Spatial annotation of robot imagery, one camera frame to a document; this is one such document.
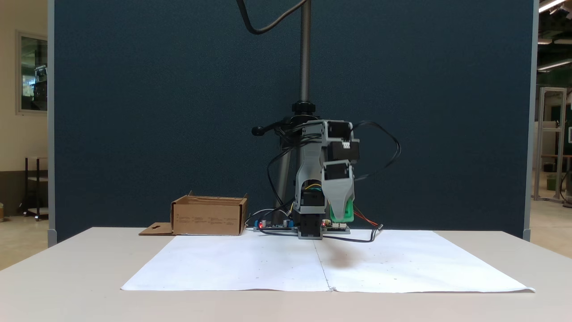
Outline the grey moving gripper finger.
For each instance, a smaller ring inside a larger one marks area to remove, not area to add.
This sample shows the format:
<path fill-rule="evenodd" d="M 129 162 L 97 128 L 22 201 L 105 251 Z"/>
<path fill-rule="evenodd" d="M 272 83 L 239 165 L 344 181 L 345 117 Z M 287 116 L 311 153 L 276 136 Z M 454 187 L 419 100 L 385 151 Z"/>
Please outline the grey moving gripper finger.
<path fill-rule="evenodd" d="M 328 202 L 332 221 L 353 221 L 354 182 L 351 179 L 338 179 L 321 183 L 321 189 Z"/>

